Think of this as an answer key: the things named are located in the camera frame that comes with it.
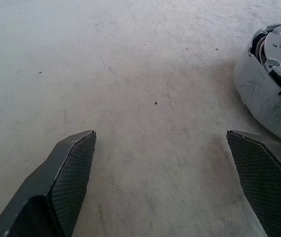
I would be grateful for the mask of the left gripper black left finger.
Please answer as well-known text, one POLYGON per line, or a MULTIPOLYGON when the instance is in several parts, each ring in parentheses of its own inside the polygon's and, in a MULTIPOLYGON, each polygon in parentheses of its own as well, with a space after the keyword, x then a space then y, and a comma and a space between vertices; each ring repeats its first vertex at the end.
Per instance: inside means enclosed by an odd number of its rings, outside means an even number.
POLYGON ((95 142, 94 130, 59 141, 0 214, 0 237, 72 237, 95 142))

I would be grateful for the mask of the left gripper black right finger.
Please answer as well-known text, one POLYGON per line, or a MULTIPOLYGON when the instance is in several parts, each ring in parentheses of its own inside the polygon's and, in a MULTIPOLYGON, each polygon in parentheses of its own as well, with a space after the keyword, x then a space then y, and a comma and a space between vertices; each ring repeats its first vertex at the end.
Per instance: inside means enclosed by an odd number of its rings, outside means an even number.
POLYGON ((236 130, 226 138, 252 210, 268 237, 281 237, 281 143, 236 130))

